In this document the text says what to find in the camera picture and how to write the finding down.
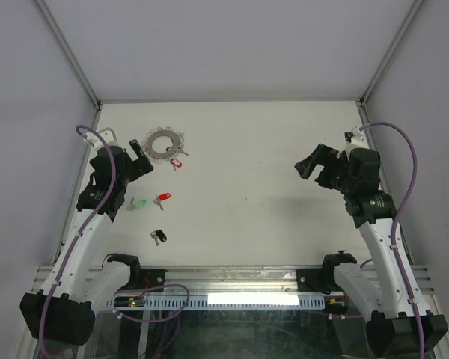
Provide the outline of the metal disc with keyrings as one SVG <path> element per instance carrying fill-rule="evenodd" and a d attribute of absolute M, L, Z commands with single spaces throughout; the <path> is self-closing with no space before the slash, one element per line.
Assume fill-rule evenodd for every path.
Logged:
<path fill-rule="evenodd" d="M 156 127 L 141 141 L 141 147 L 153 162 L 172 163 L 178 156 L 187 156 L 184 135 L 171 127 Z"/>

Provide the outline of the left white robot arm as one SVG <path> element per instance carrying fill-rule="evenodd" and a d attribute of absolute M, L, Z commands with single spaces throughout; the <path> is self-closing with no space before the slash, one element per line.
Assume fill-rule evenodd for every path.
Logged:
<path fill-rule="evenodd" d="M 134 290 L 142 273 L 136 255 L 112 254 L 90 283 L 85 281 L 99 243 L 125 202 L 128 185 L 153 171 L 153 165 L 135 139 L 129 145 L 137 155 L 111 144 L 90 160 L 93 171 L 79 195 L 73 229 L 38 293 L 26 293 L 19 308 L 33 338 L 41 345 L 58 342 L 83 346 L 95 318 L 112 294 Z"/>

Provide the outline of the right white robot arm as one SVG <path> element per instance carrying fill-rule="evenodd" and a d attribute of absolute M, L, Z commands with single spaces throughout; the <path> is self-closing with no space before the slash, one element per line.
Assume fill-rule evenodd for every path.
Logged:
<path fill-rule="evenodd" d="M 319 144 L 294 168 L 306 180 L 318 165 L 322 170 L 316 183 L 343 195 L 346 211 L 370 252 L 379 286 L 364 276 L 356 258 L 345 251 L 325 255 L 319 271 L 304 276 L 305 285 L 323 294 L 342 289 L 351 298 L 365 320 L 375 356 L 422 358 L 448 332 L 448 324 L 424 299 L 397 236 L 394 201 L 379 188 L 380 154 L 364 147 L 340 152 Z"/>

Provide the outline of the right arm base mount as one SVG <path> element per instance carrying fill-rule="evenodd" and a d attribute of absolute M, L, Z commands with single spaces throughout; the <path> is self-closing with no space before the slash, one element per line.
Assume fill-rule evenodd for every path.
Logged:
<path fill-rule="evenodd" d="M 324 268 L 300 268 L 296 270 L 296 284 L 299 292 L 320 292 L 329 295 L 340 291 L 330 271 Z"/>

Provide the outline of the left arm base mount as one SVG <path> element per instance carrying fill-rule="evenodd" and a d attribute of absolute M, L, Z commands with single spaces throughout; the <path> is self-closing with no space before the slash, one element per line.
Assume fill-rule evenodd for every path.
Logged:
<path fill-rule="evenodd" d="M 151 292 L 163 292 L 161 286 L 165 285 L 165 275 L 167 270 L 164 268 L 140 268 L 138 279 L 132 285 L 133 289 L 144 293 L 146 289 L 152 289 Z"/>

